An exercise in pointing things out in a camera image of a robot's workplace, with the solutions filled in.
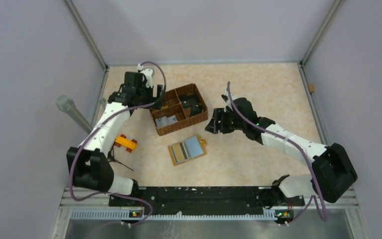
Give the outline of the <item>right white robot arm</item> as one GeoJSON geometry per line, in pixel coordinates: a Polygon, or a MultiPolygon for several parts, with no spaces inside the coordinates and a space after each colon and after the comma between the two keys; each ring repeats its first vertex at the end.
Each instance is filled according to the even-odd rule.
{"type": "Polygon", "coordinates": [[[226,106],[215,108],[205,127],[212,134],[228,134],[240,130],[263,146],[274,148],[305,164],[308,174],[284,175],[273,183],[272,200],[285,205],[296,196],[317,195],[335,203],[357,180],[358,175],[345,148],[338,144],[324,145],[304,139],[277,124],[258,116],[246,98],[222,95],[226,106]]]}

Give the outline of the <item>orange leather card holder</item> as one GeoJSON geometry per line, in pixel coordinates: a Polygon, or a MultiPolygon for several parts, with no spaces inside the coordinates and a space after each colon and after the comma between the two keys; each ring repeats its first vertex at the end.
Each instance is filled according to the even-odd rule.
{"type": "MultiPolygon", "coordinates": [[[[206,141],[206,139],[202,138],[200,135],[194,135],[194,136],[192,136],[188,139],[185,139],[183,141],[180,141],[180,142],[183,142],[185,144],[187,152],[188,152],[188,156],[189,156],[189,159],[187,161],[185,161],[184,163],[192,161],[194,159],[197,159],[197,158],[202,157],[202,156],[207,154],[207,150],[206,150],[207,141],[206,141]]],[[[169,145],[167,148],[168,148],[169,155],[171,157],[172,164],[174,166],[181,165],[181,164],[175,165],[173,163],[173,156],[172,156],[172,152],[170,149],[171,145],[169,145]]]]}

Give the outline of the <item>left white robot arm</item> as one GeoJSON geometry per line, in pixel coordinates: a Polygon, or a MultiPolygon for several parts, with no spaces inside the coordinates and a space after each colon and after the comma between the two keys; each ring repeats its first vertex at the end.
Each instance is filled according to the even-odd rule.
{"type": "Polygon", "coordinates": [[[70,147],[66,157],[70,174],[69,188],[81,187],[98,193],[120,194],[128,206],[139,201],[135,181],[118,176],[108,155],[119,130],[136,109],[160,109],[167,84],[154,85],[154,70],[145,63],[134,72],[125,72],[124,82],[113,92],[90,134],[78,147],[70,147]]]}

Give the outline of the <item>brown wicker divided basket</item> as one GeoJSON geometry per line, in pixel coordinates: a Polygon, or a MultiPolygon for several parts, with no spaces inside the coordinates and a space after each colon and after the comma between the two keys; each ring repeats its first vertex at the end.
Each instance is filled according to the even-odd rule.
{"type": "Polygon", "coordinates": [[[208,108],[207,105],[195,83],[190,83],[166,92],[163,97],[163,106],[161,110],[151,110],[150,115],[154,122],[156,132],[159,136],[167,135],[174,131],[190,127],[200,122],[208,120],[208,108]],[[188,112],[183,109],[179,96],[182,95],[197,95],[202,106],[203,111],[199,115],[189,117],[188,112]],[[156,128],[155,119],[163,116],[175,115],[178,122],[167,127],[156,128]]]}

